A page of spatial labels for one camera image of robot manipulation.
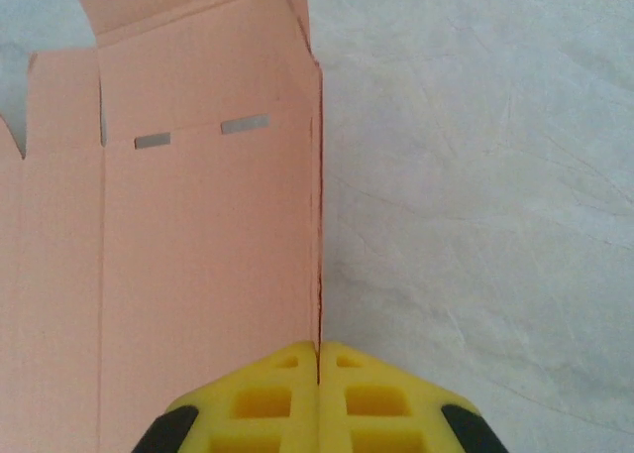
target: cardboard box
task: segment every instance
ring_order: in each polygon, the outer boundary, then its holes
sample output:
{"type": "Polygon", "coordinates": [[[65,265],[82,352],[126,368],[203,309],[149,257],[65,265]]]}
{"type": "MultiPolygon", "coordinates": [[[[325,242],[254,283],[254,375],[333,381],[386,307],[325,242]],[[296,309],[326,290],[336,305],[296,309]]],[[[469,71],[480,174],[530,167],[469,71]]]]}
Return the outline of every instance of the cardboard box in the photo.
{"type": "Polygon", "coordinates": [[[184,392],[320,339],[306,0],[80,0],[97,49],[0,123],[0,451],[130,451],[184,392]]]}

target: yellow foam block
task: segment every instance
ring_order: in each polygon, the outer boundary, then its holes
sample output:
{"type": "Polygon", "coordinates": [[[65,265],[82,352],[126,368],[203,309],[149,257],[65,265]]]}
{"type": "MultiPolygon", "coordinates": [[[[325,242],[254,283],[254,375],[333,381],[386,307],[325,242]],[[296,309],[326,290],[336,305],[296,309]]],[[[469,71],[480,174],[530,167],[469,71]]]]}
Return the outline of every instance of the yellow foam block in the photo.
{"type": "Polygon", "coordinates": [[[465,398],[332,342],[182,396],[133,453],[291,452],[507,453],[465,398]]]}
{"type": "Polygon", "coordinates": [[[320,354],[319,440],[333,453],[464,453],[442,412],[465,398],[338,343],[320,354]]]}
{"type": "Polygon", "coordinates": [[[182,396],[167,411],[198,408],[182,453],[312,453],[317,395],[315,348],[304,342],[182,396]]]}

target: concrete floor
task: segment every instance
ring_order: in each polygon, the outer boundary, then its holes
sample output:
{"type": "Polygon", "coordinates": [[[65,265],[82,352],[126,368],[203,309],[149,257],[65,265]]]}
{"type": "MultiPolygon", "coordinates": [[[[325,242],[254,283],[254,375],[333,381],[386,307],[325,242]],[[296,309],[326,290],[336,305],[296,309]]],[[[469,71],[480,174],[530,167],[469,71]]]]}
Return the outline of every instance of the concrete floor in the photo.
{"type": "MultiPolygon", "coordinates": [[[[326,336],[478,404],[515,453],[634,451],[634,0],[310,0],[326,336]]],[[[0,0],[24,147],[76,0],[0,0]]]]}

